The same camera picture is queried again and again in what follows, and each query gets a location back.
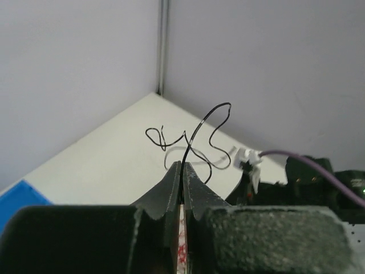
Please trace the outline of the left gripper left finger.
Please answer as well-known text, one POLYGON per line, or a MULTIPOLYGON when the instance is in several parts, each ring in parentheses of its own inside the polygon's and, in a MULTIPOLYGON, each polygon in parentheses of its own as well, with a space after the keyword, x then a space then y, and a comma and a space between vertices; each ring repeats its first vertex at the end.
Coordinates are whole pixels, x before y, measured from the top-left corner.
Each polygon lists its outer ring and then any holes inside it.
POLYGON ((130 205, 22 208, 1 236, 1 272, 176 273, 180 170, 130 205))

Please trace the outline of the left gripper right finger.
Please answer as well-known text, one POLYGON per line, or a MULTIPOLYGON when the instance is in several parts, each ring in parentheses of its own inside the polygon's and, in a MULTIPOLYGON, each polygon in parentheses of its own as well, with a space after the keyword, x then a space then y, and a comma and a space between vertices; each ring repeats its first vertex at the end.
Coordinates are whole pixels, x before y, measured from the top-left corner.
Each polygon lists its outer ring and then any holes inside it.
POLYGON ((232 206, 182 177, 188 273, 358 273, 359 256, 325 207, 232 206))

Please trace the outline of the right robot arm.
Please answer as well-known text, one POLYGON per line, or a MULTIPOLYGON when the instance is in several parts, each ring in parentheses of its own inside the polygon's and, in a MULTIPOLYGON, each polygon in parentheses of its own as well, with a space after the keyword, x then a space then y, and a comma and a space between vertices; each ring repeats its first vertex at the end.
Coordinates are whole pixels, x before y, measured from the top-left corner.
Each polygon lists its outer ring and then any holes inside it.
POLYGON ((346 197, 320 172, 292 157, 287 158, 287 183, 260 181, 254 192, 249 172, 253 166, 239 161, 240 182, 226 201, 233 206, 325 206, 352 225, 364 224, 364 208, 346 197))

